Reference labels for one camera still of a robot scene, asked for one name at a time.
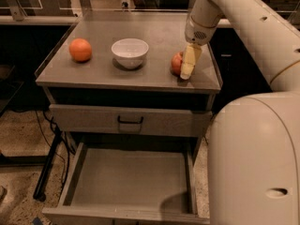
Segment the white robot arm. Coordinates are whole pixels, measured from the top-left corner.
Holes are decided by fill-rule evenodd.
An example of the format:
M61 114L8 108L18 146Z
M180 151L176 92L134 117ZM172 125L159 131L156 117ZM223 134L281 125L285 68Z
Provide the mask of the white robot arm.
M300 225L300 32L262 0L196 0L181 78L226 17L271 90L227 104L210 128L210 225Z

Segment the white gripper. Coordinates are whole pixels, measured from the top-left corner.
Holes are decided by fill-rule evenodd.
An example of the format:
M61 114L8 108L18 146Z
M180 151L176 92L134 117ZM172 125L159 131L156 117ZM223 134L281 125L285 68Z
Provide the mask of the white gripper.
M196 23L191 16L187 18L185 26L185 39L190 44L186 46L183 52L180 73L181 79L188 80L190 78L198 60L201 57L201 46L207 44L211 40L216 30L217 28L215 26L204 27Z

